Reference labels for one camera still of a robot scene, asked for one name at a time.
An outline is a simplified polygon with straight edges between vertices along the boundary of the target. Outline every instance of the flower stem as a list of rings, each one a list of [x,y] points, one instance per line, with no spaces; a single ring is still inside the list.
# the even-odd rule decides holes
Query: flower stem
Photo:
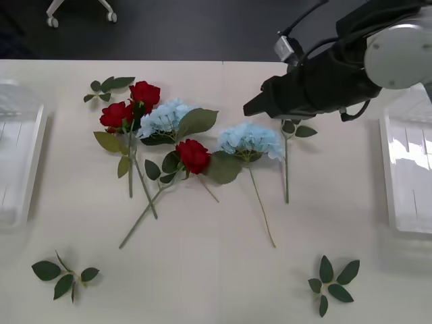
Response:
[[[204,188],[206,188],[206,190],[209,192],[209,194],[211,194],[211,196],[217,201],[219,202],[219,200],[216,198],[216,196],[210,191],[210,189],[207,188],[206,184],[204,183],[204,180],[201,179],[201,177],[197,174],[196,175],[198,180],[200,180],[201,184],[204,186]]]
[[[267,216],[265,215],[264,206],[263,206],[263,203],[261,202],[261,198],[259,198],[259,193],[258,193],[257,185],[255,184],[254,175],[252,174],[252,170],[250,169],[250,167],[249,167],[249,173],[250,173],[250,177],[252,178],[252,182],[253,182],[254,187],[255,187],[256,195],[258,196],[259,204],[261,205],[261,209],[263,210],[263,215],[264,215],[264,220],[265,220],[265,226],[267,227],[267,233],[269,233],[269,237],[270,237],[270,240],[271,240],[271,243],[272,243],[273,247],[276,248],[275,241],[273,241],[273,238],[271,237],[271,233],[270,233],[270,229],[269,229],[269,222],[267,221]]]
[[[165,189],[168,189],[173,184],[174,184],[174,179],[171,181],[171,183],[168,186],[165,186],[165,187],[162,187],[162,188],[159,189],[159,191],[153,197],[153,199],[151,200],[151,202],[147,205],[146,209],[142,212],[142,214],[140,215],[140,217],[136,220],[134,226],[132,226],[132,229],[129,231],[128,235],[124,238],[123,242],[120,244],[120,246],[119,246],[120,250],[126,245],[126,243],[128,243],[128,240],[130,239],[130,237],[132,236],[132,234],[135,232],[136,228],[138,227],[138,224],[142,221],[142,219],[146,215],[147,211],[150,209],[150,207],[156,201],[157,197],[159,197],[159,195],[162,193],[162,191],[164,191]]]
[[[138,165],[138,161],[136,160],[136,155],[134,155],[133,159],[134,159],[136,171],[138,171],[138,176],[140,177],[140,180],[141,180],[142,187],[144,188],[144,191],[146,193],[147,200],[148,200],[148,203],[150,205],[151,211],[153,212],[153,215],[155,216],[155,219],[157,219],[156,209],[155,209],[155,206],[153,205],[153,202],[152,202],[152,199],[150,197],[149,190],[147,189],[146,183],[144,182],[144,177],[142,176],[142,173],[141,173],[141,170],[140,170],[140,166]]]
[[[123,127],[123,133],[128,138],[128,133],[126,132],[126,128]],[[129,198],[132,198],[132,129],[129,131],[129,139],[128,139],[128,158],[129,158],[129,170],[128,170],[128,180],[129,180]]]
[[[288,191],[288,140],[285,140],[285,202],[290,203],[290,194]]]

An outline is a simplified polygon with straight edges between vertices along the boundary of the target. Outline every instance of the table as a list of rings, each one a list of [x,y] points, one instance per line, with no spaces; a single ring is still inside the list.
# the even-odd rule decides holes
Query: table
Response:
[[[262,160],[255,177],[277,244],[265,231],[249,175],[226,186],[197,179],[177,185],[157,204],[123,250],[118,245],[147,205],[138,177],[129,199],[118,158],[93,138],[102,103],[84,104],[89,84],[136,76],[175,97],[220,110],[217,124],[197,136],[215,147],[218,133],[242,120],[242,105],[261,83],[282,75],[279,63],[160,61],[0,61],[2,78],[29,86],[52,112],[41,153],[26,231],[0,236],[2,323],[428,323],[432,315],[430,241],[407,240],[388,226],[377,117],[404,91],[383,91],[358,121],[338,114],[306,122],[319,132],[290,144],[290,203],[281,165]],[[115,94],[115,100],[127,94]],[[266,115],[260,124],[277,128]],[[140,147],[139,158],[161,162],[167,147]],[[154,184],[148,182],[154,194]],[[76,271],[102,275],[77,301],[52,301],[54,283],[31,265],[55,249]],[[321,319],[307,279],[326,254],[335,272],[360,259],[348,286],[355,299],[333,298]]]

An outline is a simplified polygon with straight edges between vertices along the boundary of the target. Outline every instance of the leaf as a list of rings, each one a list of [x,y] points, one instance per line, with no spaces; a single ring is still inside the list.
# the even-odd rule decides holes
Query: leaf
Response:
[[[71,270],[70,270],[68,267],[66,267],[65,263],[63,262],[63,260],[61,260],[61,258],[60,258],[60,256],[59,256],[59,254],[57,253],[57,251],[55,251],[55,254],[57,255],[57,259],[59,259],[61,265],[63,265],[63,268],[65,268],[65,270],[66,270],[67,272],[71,272]]]
[[[321,259],[321,266],[319,267],[319,277],[324,284],[328,284],[333,280],[333,267],[329,259],[324,255]]]
[[[159,169],[159,167],[156,165],[155,162],[150,161],[150,160],[146,160],[144,162],[144,167],[146,169],[146,174],[147,177],[150,180],[157,180],[157,178],[159,178],[161,176],[161,170]]]
[[[177,151],[172,151],[167,154],[162,162],[162,171],[165,173],[173,173],[177,171],[178,163],[180,162],[180,154]]]
[[[308,283],[314,293],[319,294],[321,292],[321,287],[323,284],[321,283],[320,279],[309,279]]]
[[[119,166],[117,168],[117,177],[119,179],[123,177],[125,174],[129,172],[129,158],[128,157],[121,157]]]
[[[286,121],[283,122],[282,130],[285,133],[292,134],[292,133],[294,133],[296,131],[296,126],[294,126],[294,124],[292,123],[292,121],[286,120]]]
[[[111,90],[111,83],[112,83],[113,80],[114,80],[114,77],[111,76],[111,77],[109,77],[108,79],[106,79],[104,82],[102,82],[101,90],[102,90],[103,92],[108,92],[108,91],[110,91],[110,90]]]
[[[74,276],[68,273],[60,278],[59,282],[54,287],[54,300],[59,299],[69,291],[74,283]]]
[[[113,134],[106,132],[93,132],[93,134],[105,150],[111,153],[120,152],[120,142]]]
[[[197,108],[189,111],[179,123],[178,138],[206,132],[215,125],[218,111]]]
[[[84,97],[84,102],[89,102],[90,100],[92,100],[95,97],[94,94],[88,94]]]
[[[120,145],[120,152],[123,155],[128,156],[129,155],[129,148],[127,146],[123,145],[122,143],[120,143],[119,145]]]
[[[168,184],[170,183],[174,177],[176,176],[177,173],[171,173],[169,175],[165,175],[163,177],[161,177],[159,180],[163,183],[163,184]]]
[[[341,272],[336,281],[341,285],[348,285],[358,274],[360,268],[360,260],[351,261]]]
[[[344,287],[337,283],[333,283],[328,287],[329,293],[340,300],[341,302],[354,302],[349,292],[346,291]]]
[[[87,268],[81,272],[82,282],[89,282],[93,280],[99,274],[99,270],[96,268]]]
[[[175,144],[174,140],[168,136],[171,136],[172,132],[162,132],[158,135],[150,135],[147,138],[142,138],[141,142],[147,146],[155,146],[161,144]]]
[[[329,308],[329,301],[327,297],[321,295],[321,301],[319,303],[319,316],[324,317],[328,308]]]
[[[75,300],[75,281],[72,284],[72,295],[71,295],[71,298],[72,298],[72,304],[73,304],[74,300]]]
[[[92,90],[93,91],[95,91],[95,92],[99,92],[99,91],[101,91],[101,83],[99,82],[99,81],[93,81],[91,84],[90,84],[90,87],[92,88]]]
[[[49,281],[57,278],[61,269],[55,263],[49,261],[41,261],[32,265],[33,272],[42,281]]]
[[[298,126],[296,130],[296,136],[302,138],[314,136],[316,133],[316,130],[304,125]]]
[[[100,94],[99,98],[101,98],[102,100],[108,102],[109,99],[111,99],[111,93],[107,92],[107,93],[104,93],[104,94]]]
[[[127,87],[129,84],[133,83],[135,81],[135,77],[129,77],[129,78],[115,78],[111,81],[111,89],[121,89]]]
[[[210,165],[205,170],[205,175],[218,184],[233,182],[242,171],[242,166],[237,158],[223,151],[214,152],[211,155]]]

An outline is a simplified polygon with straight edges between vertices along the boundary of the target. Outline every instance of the rose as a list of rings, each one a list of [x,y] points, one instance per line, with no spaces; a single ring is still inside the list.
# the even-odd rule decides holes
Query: rose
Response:
[[[195,174],[203,172],[210,164],[210,156],[207,149],[195,140],[180,142],[175,147],[179,152],[180,159],[186,168]]]
[[[123,119],[126,119],[128,126],[132,123],[134,118],[133,104],[126,106],[124,102],[113,103],[108,108],[102,109],[102,116],[100,118],[101,124],[107,126],[107,132],[115,133],[117,128],[121,130],[123,126]]]
[[[152,86],[145,81],[137,82],[134,86],[130,86],[130,97],[137,103],[144,103],[145,115],[148,115],[153,110],[161,99],[161,89],[157,86]]]

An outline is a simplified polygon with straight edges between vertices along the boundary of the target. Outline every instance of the hydrangea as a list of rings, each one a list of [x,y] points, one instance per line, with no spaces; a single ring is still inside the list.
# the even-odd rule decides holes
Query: hydrangea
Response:
[[[267,153],[270,159],[281,161],[284,153],[281,137],[277,132],[249,121],[223,131],[217,141],[221,149],[229,154],[236,151],[256,151]]]
[[[168,101],[142,116],[137,137],[148,138],[155,132],[177,131],[180,120],[193,109],[196,107],[187,106],[181,99]]]

